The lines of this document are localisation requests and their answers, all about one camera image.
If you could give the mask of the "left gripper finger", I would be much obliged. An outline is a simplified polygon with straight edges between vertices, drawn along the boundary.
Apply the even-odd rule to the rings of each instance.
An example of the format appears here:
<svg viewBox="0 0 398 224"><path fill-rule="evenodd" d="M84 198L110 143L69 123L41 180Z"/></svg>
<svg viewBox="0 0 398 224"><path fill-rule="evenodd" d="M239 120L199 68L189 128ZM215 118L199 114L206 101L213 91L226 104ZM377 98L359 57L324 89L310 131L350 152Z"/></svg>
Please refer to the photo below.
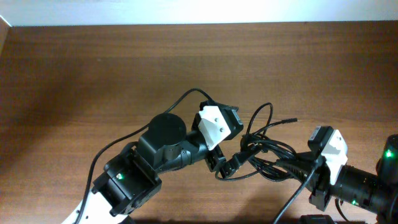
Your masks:
<svg viewBox="0 0 398 224"><path fill-rule="evenodd" d="M220 174L222 178L231 177L248 159L248 152L235 153L229 161L221 166Z"/></svg>
<svg viewBox="0 0 398 224"><path fill-rule="evenodd" d="M249 152L257 149L258 143L256 143L257 137L252 134L244 134L240 140L240 151Z"/></svg>

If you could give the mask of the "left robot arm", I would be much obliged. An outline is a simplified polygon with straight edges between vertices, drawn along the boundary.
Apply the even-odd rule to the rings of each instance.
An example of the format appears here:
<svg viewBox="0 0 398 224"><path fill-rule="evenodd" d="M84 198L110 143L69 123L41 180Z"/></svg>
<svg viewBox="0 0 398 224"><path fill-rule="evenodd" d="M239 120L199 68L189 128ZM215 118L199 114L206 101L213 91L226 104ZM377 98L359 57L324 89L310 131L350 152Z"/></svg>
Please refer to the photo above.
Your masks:
<svg viewBox="0 0 398 224"><path fill-rule="evenodd" d="M159 174L206 161L210 172L229 177L250 158L244 152L227 161L219 147L239 134L243 124L234 111L195 115L192 130L170 113L159 114L136 142L128 143L89 183L87 196L65 223L133 223L130 214L161 188Z"/></svg>

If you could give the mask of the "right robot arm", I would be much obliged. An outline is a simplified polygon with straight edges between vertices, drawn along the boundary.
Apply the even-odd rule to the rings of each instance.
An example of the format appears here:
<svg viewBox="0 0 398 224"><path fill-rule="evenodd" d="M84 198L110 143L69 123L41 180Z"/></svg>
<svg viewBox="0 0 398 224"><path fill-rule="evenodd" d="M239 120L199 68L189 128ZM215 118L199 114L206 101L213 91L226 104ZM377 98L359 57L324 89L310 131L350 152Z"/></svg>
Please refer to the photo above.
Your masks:
<svg viewBox="0 0 398 224"><path fill-rule="evenodd" d="M335 184L329 183L330 170L318 163L313 174L313 161L279 159L278 165L304 183L311 192L309 203L324 211L332 197L375 213L383 223L397 223L397 135L386 140L377 162L377 174L344 165Z"/></svg>

